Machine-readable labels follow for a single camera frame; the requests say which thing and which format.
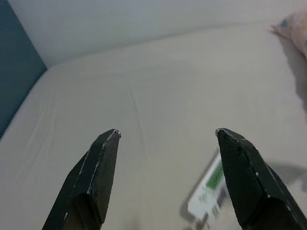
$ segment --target mattress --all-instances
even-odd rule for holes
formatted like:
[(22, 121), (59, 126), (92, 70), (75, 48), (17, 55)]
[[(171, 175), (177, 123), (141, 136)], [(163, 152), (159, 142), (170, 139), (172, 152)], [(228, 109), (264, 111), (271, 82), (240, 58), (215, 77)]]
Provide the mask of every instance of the mattress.
[[(104, 230), (189, 226), (187, 200), (218, 127), (284, 172), (306, 214), (306, 60), (268, 27), (204, 30), (49, 69), (0, 141), (0, 228), (41, 229), (68, 172), (110, 128), (122, 139)], [(239, 229), (229, 213), (217, 225)]]

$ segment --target white wall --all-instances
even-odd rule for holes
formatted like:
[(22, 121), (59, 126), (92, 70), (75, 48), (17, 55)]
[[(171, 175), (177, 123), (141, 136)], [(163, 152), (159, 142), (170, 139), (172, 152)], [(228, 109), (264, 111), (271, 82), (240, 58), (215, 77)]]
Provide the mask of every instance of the white wall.
[(47, 67), (230, 23), (278, 20), (304, 0), (8, 0)]

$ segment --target floral pillowcase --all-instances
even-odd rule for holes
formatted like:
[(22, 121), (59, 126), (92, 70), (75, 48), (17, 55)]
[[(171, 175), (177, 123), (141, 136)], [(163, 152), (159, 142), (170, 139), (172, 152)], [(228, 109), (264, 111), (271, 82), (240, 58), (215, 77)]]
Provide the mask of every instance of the floral pillowcase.
[(293, 41), (307, 57), (307, 9), (289, 15), (272, 28), (277, 34)]

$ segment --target bed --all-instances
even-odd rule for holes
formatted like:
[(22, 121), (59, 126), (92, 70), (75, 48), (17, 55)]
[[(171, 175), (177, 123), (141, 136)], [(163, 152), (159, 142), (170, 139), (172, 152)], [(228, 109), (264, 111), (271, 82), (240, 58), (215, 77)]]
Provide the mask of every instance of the bed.
[[(0, 228), (41, 229), (68, 172), (111, 128), (122, 139), (104, 230), (188, 227), (187, 200), (218, 127), (285, 172), (307, 214), (306, 60), (269, 25), (207, 29), (48, 69), (0, 140)], [(224, 218), (217, 229), (239, 229)]]

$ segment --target green label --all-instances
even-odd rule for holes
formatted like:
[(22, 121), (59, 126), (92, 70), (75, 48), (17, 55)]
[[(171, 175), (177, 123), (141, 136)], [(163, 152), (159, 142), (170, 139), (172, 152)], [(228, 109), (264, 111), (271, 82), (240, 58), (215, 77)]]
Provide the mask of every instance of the green label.
[(222, 166), (222, 162), (220, 162), (217, 167), (215, 168), (212, 176), (210, 177), (209, 181), (207, 182), (207, 187), (215, 190), (217, 185), (219, 184), (222, 176), (223, 176), (224, 172), (223, 172), (223, 166)]

